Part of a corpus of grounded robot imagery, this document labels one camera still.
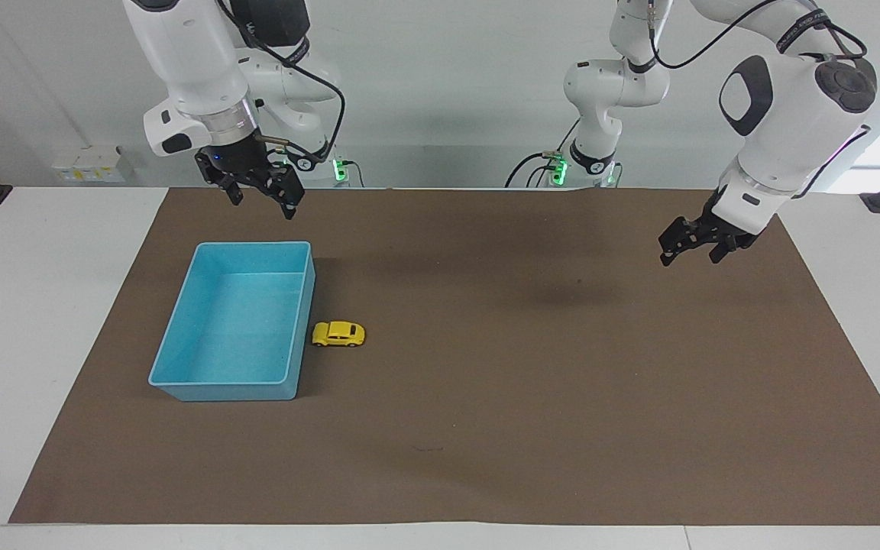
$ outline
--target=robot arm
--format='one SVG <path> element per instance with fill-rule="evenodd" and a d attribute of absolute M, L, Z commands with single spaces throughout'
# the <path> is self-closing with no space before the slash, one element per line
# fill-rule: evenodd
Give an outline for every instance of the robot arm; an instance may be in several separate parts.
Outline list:
<path fill-rule="evenodd" d="M 265 52 L 252 48 L 237 49 L 240 68 L 251 87 L 254 104 L 260 111 L 260 128 L 265 134 L 278 135 L 305 150 L 311 157 L 293 150 L 276 147 L 273 153 L 282 154 L 302 181 L 336 181 L 339 178 L 338 163 L 316 163 L 313 157 L 340 160 L 338 146 L 331 143 L 321 115 L 311 104 L 335 98 L 335 92 L 297 72 L 276 63 Z M 298 60 L 297 66 L 318 74 L 329 83 L 338 86 L 338 67 L 309 50 Z"/>
<path fill-rule="evenodd" d="M 655 41 L 674 0 L 657 0 L 654 5 Z M 614 107 L 649 107 L 668 94 L 669 70 L 654 60 L 650 51 L 649 5 L 647 0 L 617 3 L 610 27 L 610 42 L 621 60 L 586 60 L 570 67 L 565 77 L 565 95 L 579 111 L 576 136 L 563 149 L 565 161 L 573 167 L 570 177 L 599 186 L 610 170 L 623 133 L 623 123 L 610 116 Z"/>
<path fill-rule="evenodd" d="M 618 2 L 610 41 L 624 57 L 576 63 L 566 74 L 566 97 L 581 116 L 565 150 L 570 174 L 600 184 L 623 129 L 609 109 L 656 105 L 667 94 L 669 69 L 655 52 L 671 3 Z M 842 61 L 846 51 L 831 31 L 839 28 L 813 0 L 691 3 L 712 21 L 767 37 L 778 52 L 744 60 L 720 92 L 722 112 L 746 145 L 726 168 L 705 213 L 695 222 L 675 220 L 660 237 L 666 265 L 702 244 L 717 245 L 711 254 L 716 264 L 752 246 L 779 206 L 856 134 L 876 88 L 867 62 Z"/>
<path fill-rule="evenodd" d="M 276 145 L 278 153 L 297 147 L 312 163 L 327 159 L 333 144 L 325 142 L 324 149 L 315 147 L 313 153 L 289 139 L 267 137 L 258 109 L 268 103 L 280 108 L 293 100 L 328 99 L 328 90 L 316 92 L 314 84 L 303 84 L 303 70 L 290 70 L 310 55 L 304 0 L 231 0 L 231 13 L 226 14 L 248 45 L 260 46 L 275 58 L 268 47 L 289 50 L 282 60 L 287 66 L 271 58 L 256 63 L 259 58 L 252 55 L 241 57 L 217 0 L 122 2 L 151 69 L 168 89 L 168 99 L 144 115 L 151 150 L 161 157 L 196 150 L 203 178 L 226 191 L 234 205 L 242 200 L 244 184 L 275 199 L 291 219 L 304 189 L 293 167 L 271 163 L 268 144 Z M 272 101 L 262 101 L 256 92 Z"/>
<path fill-rule="evenodd" d="M 753 0 L 692 0 L 707 18 L 731 24 Z M 704 212 L 675 219 L 660 237 L 664 265 L 715 244 L 714 264 L 751 247 L 779 206 L 803 190 L 858 135 L 874 103 L 876 77 L 863 59 L 845 63 L 827 15 L 810 0 L 779 0 L 740 22 L 777 53 L 744 60 L 720 92 L 720 107 L 745 146 L 720 177 Z"/>

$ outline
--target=brown mat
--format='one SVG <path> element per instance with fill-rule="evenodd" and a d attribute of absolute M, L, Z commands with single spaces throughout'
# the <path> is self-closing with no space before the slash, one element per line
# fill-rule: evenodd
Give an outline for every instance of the brown mat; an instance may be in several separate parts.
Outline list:
<path fill-rule="evenodd" d="M 11 521 L 880 525 L 880 397 L 782 225 L 658 261 L 706 195 L 172 190 Z M 193 248 L 284 240 L 367 344 L 289 403 L 149 387 Z"/>

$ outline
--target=white wall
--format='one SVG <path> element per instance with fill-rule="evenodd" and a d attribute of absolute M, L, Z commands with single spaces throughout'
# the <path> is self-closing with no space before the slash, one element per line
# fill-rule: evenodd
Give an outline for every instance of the white wall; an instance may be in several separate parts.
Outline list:
<path fill-rule="evenodd" d="M 869 43 L 880 74 L 880 2 L 823 4 Z M 503 184 L 516 160 L 554 147 L 573 122 L 561 87 L 570 63 L 616 56 L 612 0 L 310 5 L 315 49 L 345 74 L 341 142 L 370 185 Z M 722 28 L 682 0 L 673 15 L 662 45 L 670 60 Z M 737 31 L 676 72 L 664 104 L 627 109 L 624 184 L 713 187 L 742 143 L 719 114 L 720 84 L 740 60 L 769 49 Z M 125 147 L 137 184 L 202 185 L 188 157 L 157 160 L 147 150 L 141 116 L 163 97 L 119 0 L 0 0 L 0 179 L 52 184 L 56 150 L 90 143 Z M 870 122 L 880 132 L 880 97 Z"/>

